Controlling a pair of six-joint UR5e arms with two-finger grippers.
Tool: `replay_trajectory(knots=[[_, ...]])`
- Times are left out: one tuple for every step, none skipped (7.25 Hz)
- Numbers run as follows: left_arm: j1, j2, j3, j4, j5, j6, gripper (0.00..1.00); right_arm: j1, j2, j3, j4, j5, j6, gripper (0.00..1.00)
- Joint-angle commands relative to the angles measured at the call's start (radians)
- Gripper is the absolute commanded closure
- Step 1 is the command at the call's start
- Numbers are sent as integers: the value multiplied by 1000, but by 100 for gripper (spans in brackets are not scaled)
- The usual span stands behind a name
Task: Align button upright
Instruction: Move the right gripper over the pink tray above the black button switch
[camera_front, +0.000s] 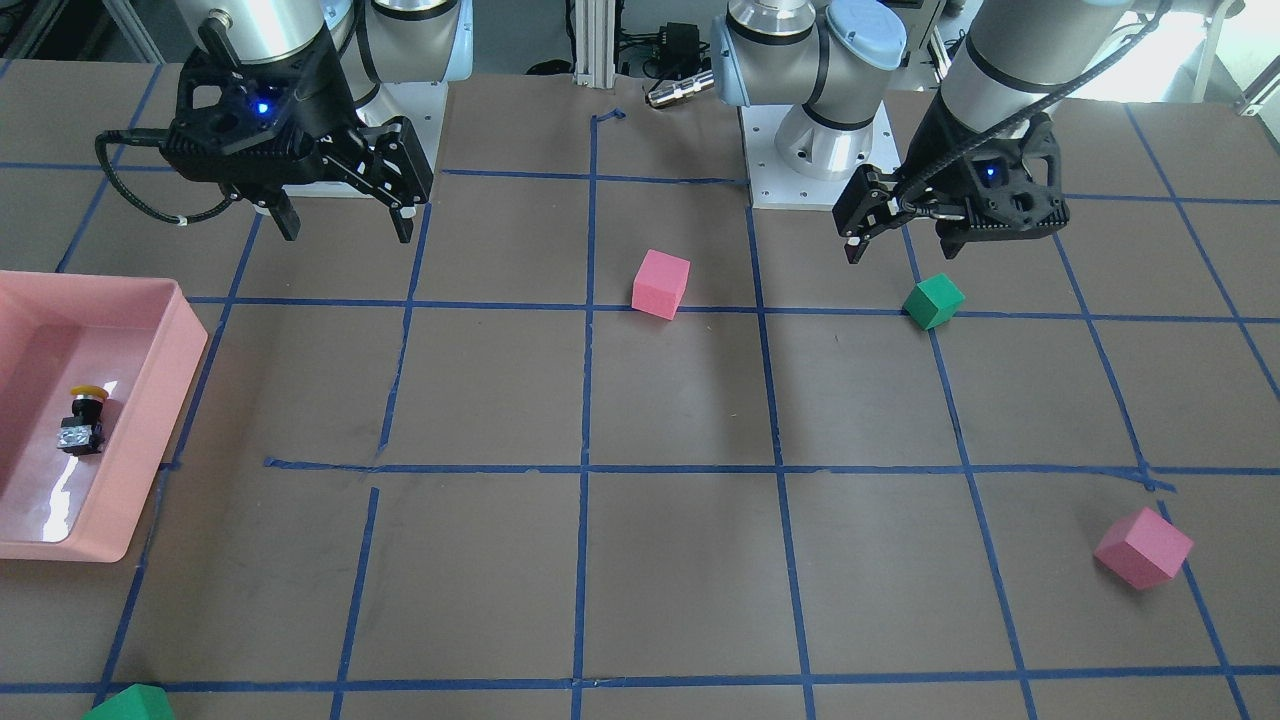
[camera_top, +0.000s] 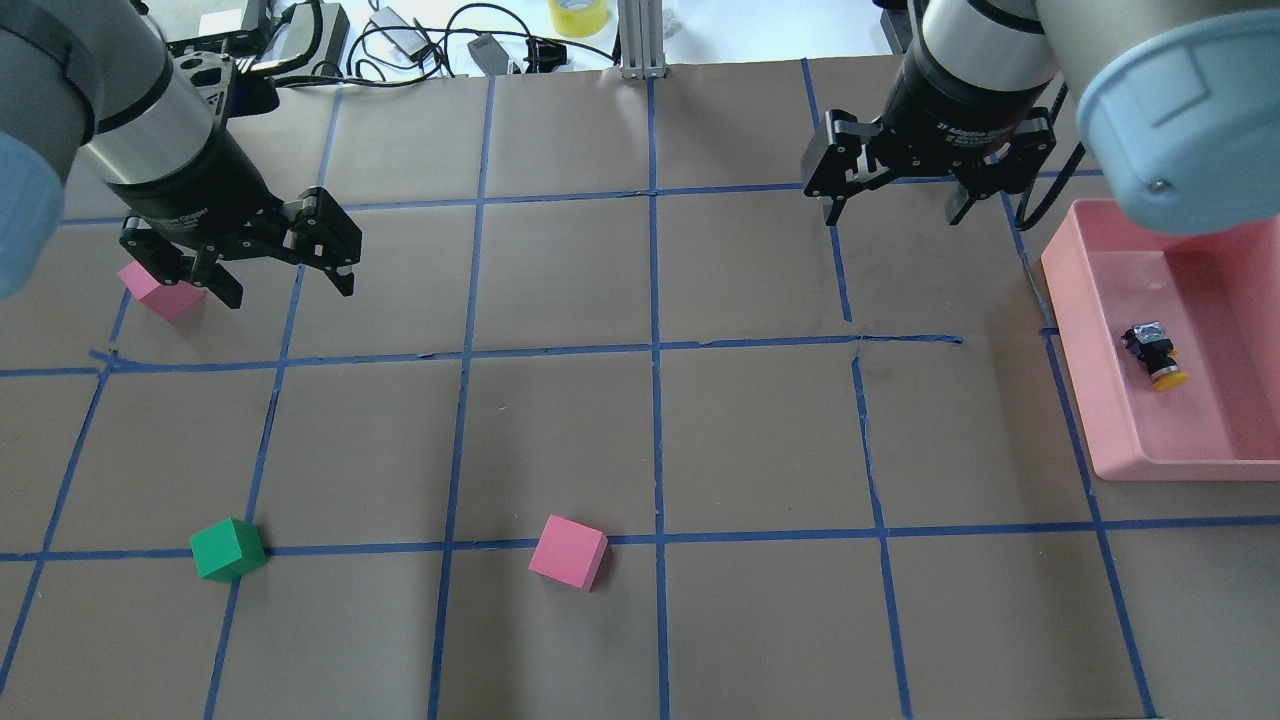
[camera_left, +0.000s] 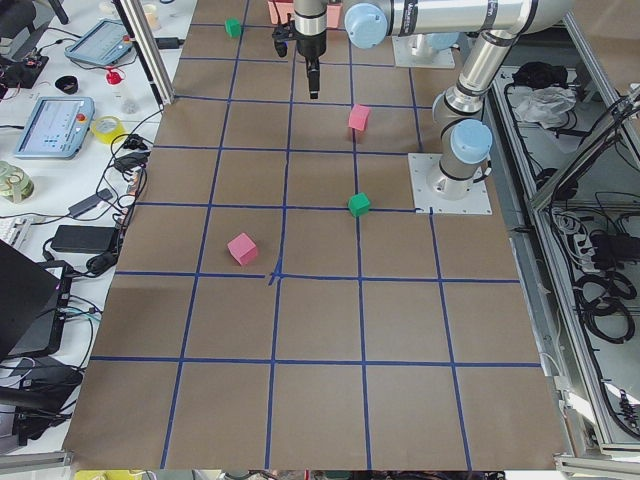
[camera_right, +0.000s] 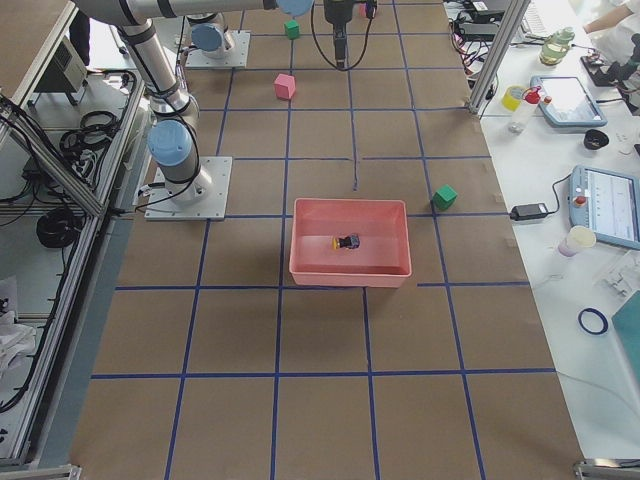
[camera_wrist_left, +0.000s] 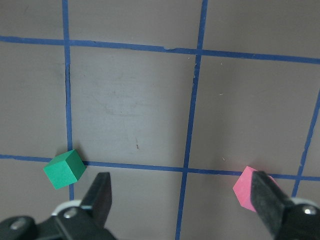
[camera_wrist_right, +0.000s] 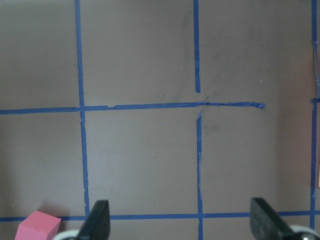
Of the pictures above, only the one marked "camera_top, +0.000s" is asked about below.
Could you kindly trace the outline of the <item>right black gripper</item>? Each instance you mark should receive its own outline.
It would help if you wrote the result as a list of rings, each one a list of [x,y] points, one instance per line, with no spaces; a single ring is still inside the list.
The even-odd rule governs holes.
[[[823,113],[803,154],[803,192],[820,201],[824,224],[835,227],[858,193],[900,178],[952,177],[957,187],[945,215],[959,225],[979,201],[1029,190],[1056,147],[1050,110],[1036,105],[1038,92],[998,97],[978,90],[955,97],[902,70],[877,118]]]

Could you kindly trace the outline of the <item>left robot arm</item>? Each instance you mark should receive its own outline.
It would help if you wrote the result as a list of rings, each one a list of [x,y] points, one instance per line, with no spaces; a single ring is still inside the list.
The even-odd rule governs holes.
[[[316,51],[239,64],[172,53],[142,1],[5,1],[3,296],[29,281],[59,227],[78,156],[128,208],[120,246],[164,286],[206,290],[238,309],[232,261],[270,258],[355,292],[362,233],[321,187],[283,201],[227,122],[278,105],[275,77]]]

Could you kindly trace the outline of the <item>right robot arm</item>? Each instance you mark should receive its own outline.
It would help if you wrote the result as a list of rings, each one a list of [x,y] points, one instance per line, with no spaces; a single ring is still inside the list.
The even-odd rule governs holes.
[[[829,110],[803,191],[836,224],[850,197],[950,177],[948,222],[1024,193],[1056,145],[1038,99],[1075,99],[1076,147],[1125,217],[1207,234],[1277,215],[1275,1],[906,1],[910,42],[884,110]]]

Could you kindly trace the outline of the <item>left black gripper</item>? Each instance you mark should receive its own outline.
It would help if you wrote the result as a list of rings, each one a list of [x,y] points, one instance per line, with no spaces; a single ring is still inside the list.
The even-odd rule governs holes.
[[[119,184],[118,195],[131,210],[120,246],[164,284],[184,281],[238,309],[243,286],[227,264],[266,258],[311,266],[343,297],[355,295],[364,233],[324,187],[283,201],[248,161],[214,160],[165,179]]]

